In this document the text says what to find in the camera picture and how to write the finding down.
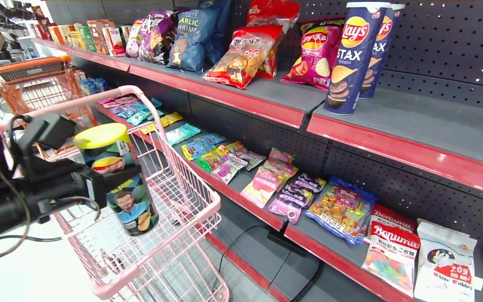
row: orange shopping cart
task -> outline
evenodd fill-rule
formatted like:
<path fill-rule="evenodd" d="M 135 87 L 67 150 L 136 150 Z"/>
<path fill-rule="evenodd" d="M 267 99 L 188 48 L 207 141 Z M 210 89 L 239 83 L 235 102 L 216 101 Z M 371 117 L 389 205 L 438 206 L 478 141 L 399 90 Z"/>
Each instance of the orange shopping cart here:
<path fill-rule="evenodd" d="M 70 61 L 71 58 L 65 55 L 0 66 L 1 96 L 15 115 L 83 97 Z M 98 125 L 88 106 L 69 109 L 65 114 L 83 128 Z M 37 145 L 37 148 L 45 158 L 42 147 Z"/>

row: can with cartoon face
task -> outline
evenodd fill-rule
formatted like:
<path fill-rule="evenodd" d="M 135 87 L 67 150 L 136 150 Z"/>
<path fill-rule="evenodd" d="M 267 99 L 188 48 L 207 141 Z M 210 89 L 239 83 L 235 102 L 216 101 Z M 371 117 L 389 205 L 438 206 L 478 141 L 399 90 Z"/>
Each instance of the can with cartoon face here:
<path fill-rule="evenodd" d="M 391 45 L 392 36 L 398 27 L 398 19 L 401 15 L 401 10 L 405 8 L 405 4 L 391 4 L 391 8 L 387 8 L 385 17 L 376 36 L 374 49 L 372 50 L 372 57 L 368 63 L 368 69 L 364 75 L 363 85 L 359 98 L 373 98 L 376 92 L 376 86 L 381 76 L 383 63 L 387 58 L 389 47 Z"/>
<path fill-rule="evenodd" d="M 324 109 L 350 115 L 357 105 L 376 36 L 388 2 L 349 2 L 341 45 L 331 73 Z"/>
<path fill-rule="evenodd" d="M 123 124 L 87 129 L 74 137 L 74 145 L 81 150 L 85 164 L 100 174 L 122 172 L 138 165 Z M 157 212 L 142 173 L 130 176 L 106 197 L 128 235 L 143 235 L 157 224 Z"/>

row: yellow lid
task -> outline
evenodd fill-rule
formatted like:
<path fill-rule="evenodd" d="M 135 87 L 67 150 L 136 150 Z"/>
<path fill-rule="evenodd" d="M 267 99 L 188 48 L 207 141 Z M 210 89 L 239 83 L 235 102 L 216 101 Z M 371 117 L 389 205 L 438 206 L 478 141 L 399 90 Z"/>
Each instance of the yellow lid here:
<path fill-rule="evenodd" d="M 117 122 L 89 128 L 74 136 L 74 145 L 80 149 L 96 149 L 121 140 L 130 143 L 126 126 Z"/>

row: lay's logo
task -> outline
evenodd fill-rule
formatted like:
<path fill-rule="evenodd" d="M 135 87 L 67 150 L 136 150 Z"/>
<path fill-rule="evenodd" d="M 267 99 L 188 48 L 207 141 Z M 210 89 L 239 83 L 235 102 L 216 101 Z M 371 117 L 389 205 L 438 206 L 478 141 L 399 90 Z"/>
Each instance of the lay's logo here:
<path fill-rule="evenodd" d="M 392 29 L 392 20 L 389 17 L 383 17 L 383 23 L 381 24 L 381 28 L 379 29 L 379 33 L 376 36 L 376 40 L 385 39 L 386 36 L 389 35 Z"/>
<path fill-rule="evenodd" d="M 368 24 L 361 17 L 351 17 L 344 25 L 342 36 L 342 45 L 347 48 L 355 47 L 361 44 L 370 31 L 370 24 Z"/>

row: lay's chip bag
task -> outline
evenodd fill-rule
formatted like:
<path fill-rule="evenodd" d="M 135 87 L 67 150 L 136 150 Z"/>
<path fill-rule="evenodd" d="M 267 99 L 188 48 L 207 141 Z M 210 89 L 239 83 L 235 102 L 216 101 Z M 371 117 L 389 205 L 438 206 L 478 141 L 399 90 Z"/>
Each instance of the lay's chip bag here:
<path fill-rule="evenodd" d="M 350 115 L 357 105 L 364 75 L 372 55 L 388 2 L 348 2 L 341 44 L 324 109 L 338 115 Z"/>

